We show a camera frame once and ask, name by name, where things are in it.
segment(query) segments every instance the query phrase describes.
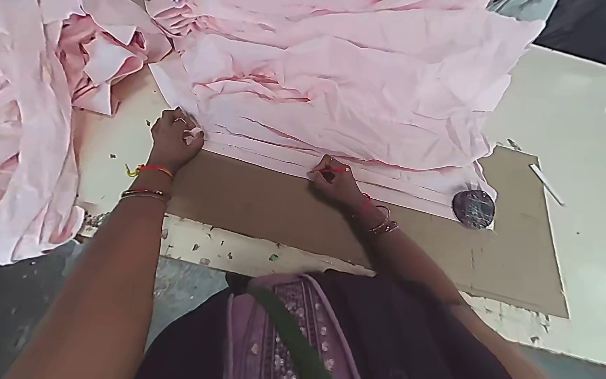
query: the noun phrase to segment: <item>bangle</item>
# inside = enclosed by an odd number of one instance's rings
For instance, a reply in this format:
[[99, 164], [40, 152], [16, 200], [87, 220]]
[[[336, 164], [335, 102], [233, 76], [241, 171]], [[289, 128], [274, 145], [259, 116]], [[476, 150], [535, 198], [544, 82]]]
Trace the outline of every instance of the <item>bangle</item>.
[[375, 233], [378, 229], [383, 228], [389, 222], [389, 213], [390, 213], [389, 208], [387, 208], [384, 205], [376, 205], [376, 208], [385, 208], [387, 210], [387, 217], [385, 217], [385, 220], [377, 227], [368, 229], [367, 230], [368, 233]]
[[160, 196], [155, 195], [155, 194], [148, 194], [148, 193], [124, 195], [124, 196], [121, 196], [121, 200], [123, 200], [123, 199], [125, 199], [125, 198], [134, 198], [135, 196], [145, 196], [145, 197], [147, 197], [147, 198], [154, 198], [154, 199], [160, 200], [160, 201], [162, 201], [164, 204], [167, 204], [167, 203], [168, 203], [168, 202], [167, 202], [167, 200], [165, 200], [164, 198], [161, 198]]
[[128, 176], [129, 177], [136, 177], [139, 175], [139, 173], [141, 171], [144, 170], [158, 170], [158, 171], [163, 171], [164, 173], [168, 174], [170, 176], [171, 179], [174, 178], [174, 175], [170, 172], [170, 170], [168, 170], [165, 167], [160, 167], [160, 166], [154, 166], [154, 165], [139, 165], [137, 166], [137, 168], [135, 168], [134, 171], [130, 171], [130, 167], [128, 167], [128, 164], [125, 164], [125, 169], [127, 170]]
[[170, 200], [170, 196], [166, 195], [163, 191], [151, 191], [150, 189], [127, 189], [121, 193], [121, 199], [131, 196], [148, 196], [150, 198], [157, 198], [165, 203]]
[[382, 228], [376, 230], [375, 232], [373, 232], [373, 234], [378, 235], [378, 234], [383, 234], [383, 233], [390, 233], [392, 231], [394, 231], [394, 229], [398, 228], [399, 224], [397, 223], [397, 221], [390, 221], [388, 222], [385, 226], [383, 226]]

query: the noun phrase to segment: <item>round metal weight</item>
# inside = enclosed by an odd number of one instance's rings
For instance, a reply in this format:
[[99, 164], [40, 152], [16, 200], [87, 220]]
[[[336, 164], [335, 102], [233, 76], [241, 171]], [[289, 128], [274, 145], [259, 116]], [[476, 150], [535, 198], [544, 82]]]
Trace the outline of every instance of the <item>round metal weight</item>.
[[455, 194], [452, 198], [452, 211], [462, 225], [483, 229], [495, 218], [495, 203], [485, 191], [471, 189]]

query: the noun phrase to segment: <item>brown cardboard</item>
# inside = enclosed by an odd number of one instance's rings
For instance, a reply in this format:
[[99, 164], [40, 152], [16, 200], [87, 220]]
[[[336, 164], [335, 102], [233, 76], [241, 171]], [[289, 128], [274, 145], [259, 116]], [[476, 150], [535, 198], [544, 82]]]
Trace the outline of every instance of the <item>brown cardboard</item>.
[[[389, 204], [392, 219], [458, 288], [514, 306], [568, 317], [537, 158], [497, 147], [481, 159], [499, 193], [494, 230]], [[311, 182], [201, 151], [177, 175], [168, 212], [250, 237], [370, 267], [362, 246]]]

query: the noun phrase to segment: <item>yellow thread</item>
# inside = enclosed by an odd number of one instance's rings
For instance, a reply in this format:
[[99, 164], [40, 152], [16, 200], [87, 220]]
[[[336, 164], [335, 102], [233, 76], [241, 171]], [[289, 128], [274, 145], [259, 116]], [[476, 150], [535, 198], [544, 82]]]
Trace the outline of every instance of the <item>yellow thread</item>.
[[130, 167], [128, 167], [128, 164], [127, 163], [125, 164], [125, 170], [127, 171], [127, 174], [129, 177], [136, 177], [137, 175], [139, 175], [140, 167], [143, 167], [143, 165], [138, 165], [134, 171], [130, 171]]

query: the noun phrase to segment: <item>crumpled pink cloth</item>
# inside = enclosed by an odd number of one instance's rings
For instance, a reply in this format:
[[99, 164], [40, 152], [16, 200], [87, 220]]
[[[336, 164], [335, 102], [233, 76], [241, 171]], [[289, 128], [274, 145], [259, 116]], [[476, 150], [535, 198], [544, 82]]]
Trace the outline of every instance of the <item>crumpled pink cloth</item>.
[[129, 0], [0, 0], [0, 264], [65, 243], [83, 222], [72, 104], [113, 114], [111, 85], [170, 49]]
[[331, 154], [373, 198], [455, 219], [457, 192], [495, 198], [482, 127], [544, 26], [485, 3], [151, 0], [176, 52], [149, 66], [207, 150], [301, 177]]

